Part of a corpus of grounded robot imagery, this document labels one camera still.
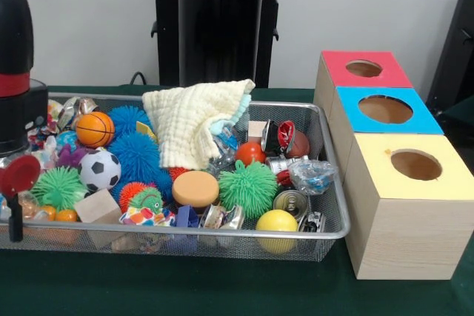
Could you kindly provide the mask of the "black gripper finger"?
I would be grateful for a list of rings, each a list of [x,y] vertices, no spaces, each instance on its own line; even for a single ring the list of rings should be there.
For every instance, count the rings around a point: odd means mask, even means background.
[[[19,203],[19,195],[15,194],[7,201],[10,208],[10,217],[8,221],[9,238],[11,242],[21,242],[23,240],[23,214],[22,206]]]

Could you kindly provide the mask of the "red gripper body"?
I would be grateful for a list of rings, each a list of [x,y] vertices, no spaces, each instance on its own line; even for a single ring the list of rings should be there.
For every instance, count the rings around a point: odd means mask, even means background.
[[[1,194],[4,197],[13,197],[19,192],[31,189],[40,172],[40,163],[34,156],[22,155],[15,158],[5,168],[1,168]]]

